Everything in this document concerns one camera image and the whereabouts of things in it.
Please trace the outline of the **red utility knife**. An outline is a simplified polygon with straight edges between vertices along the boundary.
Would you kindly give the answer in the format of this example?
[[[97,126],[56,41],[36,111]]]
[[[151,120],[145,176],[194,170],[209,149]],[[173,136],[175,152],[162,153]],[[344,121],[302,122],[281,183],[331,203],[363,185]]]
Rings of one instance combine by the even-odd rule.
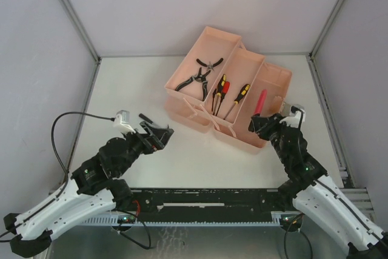
[[[256,108],[254,111],[254,115],[261,114],[263,107],[264,107],[266,97],[267,97],[267,89],[264,89],[264,90],[262,90],[262,92],[259,96],[258,102],[256,104]]]

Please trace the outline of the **yellow black screwdriver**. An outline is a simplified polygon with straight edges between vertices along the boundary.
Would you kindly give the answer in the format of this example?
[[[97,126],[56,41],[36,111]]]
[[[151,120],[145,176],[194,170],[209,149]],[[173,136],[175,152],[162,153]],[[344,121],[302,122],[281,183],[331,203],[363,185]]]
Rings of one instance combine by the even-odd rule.
[[[219,80],[219,82],[217,84],[217,87],[214,89],[214,91],[212,93],[212,98],[213,98],[212,99],[212,111],[214,111],[215,100],[216,100],[215,96],[217,93],[222,92],[222,89],[225,85],[225,82],[226,82],[226,75],[223,74],[221,79]]]
[[[247,92],[249,91],[250,89],[250,84],[245,84],[244,86],[241,87],[238,95],[236,96],[236,98],[234,99],[233,101],[233,104],[232,106],[230,107],[230,109],[228,110],[228,112],[226,113],[226,115],[224,116],[224,120],[226,120],[226,118],[230,115],[231,111],[233,110],[233,108],[239,104],[239,102],[246,96]]]

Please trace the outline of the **red black screwdriver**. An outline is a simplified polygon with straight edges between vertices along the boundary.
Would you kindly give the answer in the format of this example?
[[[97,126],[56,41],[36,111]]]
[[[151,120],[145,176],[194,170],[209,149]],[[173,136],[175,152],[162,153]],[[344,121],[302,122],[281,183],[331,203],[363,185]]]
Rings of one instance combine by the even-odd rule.
[[[218,94],[219,98],[218,98],[218,101],[216,102],[216,109],[215,109],[215,113],[214,113],[215,116],[217,116],[219,113],[219,110],[221,108],[221,104],[222,104],[227,92],[229,91],[229,87],[230,87],[230,82],[226,81],[224,86],[222,87],[221,93]]]

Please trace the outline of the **pink translucent tool box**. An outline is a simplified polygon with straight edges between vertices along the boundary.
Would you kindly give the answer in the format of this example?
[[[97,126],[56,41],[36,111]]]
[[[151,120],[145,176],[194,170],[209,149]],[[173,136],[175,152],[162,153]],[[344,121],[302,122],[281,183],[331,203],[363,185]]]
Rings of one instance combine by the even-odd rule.
[[[213,99],[194,105],[187,98],[169,97],[164,105],[168,116],[193,130],[207,133],[229,146],[257,154],[266,142],[249,131],[251,117],[278,113],[287,95],[292,71],[271,63],[229,65],[225,74],[230,89],[217,116],[210,114]]]

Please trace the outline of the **black handled pliers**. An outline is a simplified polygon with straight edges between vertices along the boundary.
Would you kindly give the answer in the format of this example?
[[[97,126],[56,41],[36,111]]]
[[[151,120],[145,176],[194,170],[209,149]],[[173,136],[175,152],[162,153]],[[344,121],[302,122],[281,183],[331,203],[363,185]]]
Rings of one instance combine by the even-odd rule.
[[[200,59],[198,59],[198,58],[196,59],[196,62],[199,65],[201,65],[203,67],[206,67],[208,70],[212,70],[212,71],[214,71],[215,67],[217,67],[218,65],[222,64],[223,61],[224,61],[224,58],[220,58],[217,62],[214,62],[214,63],[212,63],[212,62],[204,63]]]

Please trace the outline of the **black claw hammer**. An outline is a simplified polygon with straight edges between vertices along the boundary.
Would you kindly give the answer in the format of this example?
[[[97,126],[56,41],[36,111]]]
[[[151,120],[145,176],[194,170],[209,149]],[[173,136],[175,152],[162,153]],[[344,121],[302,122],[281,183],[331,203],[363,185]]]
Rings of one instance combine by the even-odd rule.
[[[140,113],[138,115],[143,121],[151,124],[153,127],[158,127],[158,128],[162,128],[162,129],[168,129],[170,126],[167,124],[165,126],[161,126],[159,125],[158,123],[154,122],[153,120],[151,120],[148,116],[144,115],[143,113]]]

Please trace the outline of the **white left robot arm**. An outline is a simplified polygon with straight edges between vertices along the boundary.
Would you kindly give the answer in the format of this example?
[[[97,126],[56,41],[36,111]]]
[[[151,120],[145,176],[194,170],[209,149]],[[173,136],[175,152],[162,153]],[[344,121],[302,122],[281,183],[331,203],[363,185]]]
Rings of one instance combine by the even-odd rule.
[[[23,258],[46,250],[52,241],[95,215],[127,210],[133,194],[122,176],[139,158],[165,148],[174,133],[143,121],[137,130],[112,138],[98,153],[83,162],[54,193],[32,209],[4,217],[6,230],[14,234],[10,249]]]

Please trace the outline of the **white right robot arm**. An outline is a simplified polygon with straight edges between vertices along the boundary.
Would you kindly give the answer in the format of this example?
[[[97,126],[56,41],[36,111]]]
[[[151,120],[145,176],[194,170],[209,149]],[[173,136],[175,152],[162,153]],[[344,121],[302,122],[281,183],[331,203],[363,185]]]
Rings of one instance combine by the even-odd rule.
[[[288,180],[278,192],[307,215],[346,252],[348,258],[387,258],[387,232],[367,218],[307,150],[302,119],[255,114],[249,131],[274,148]]]

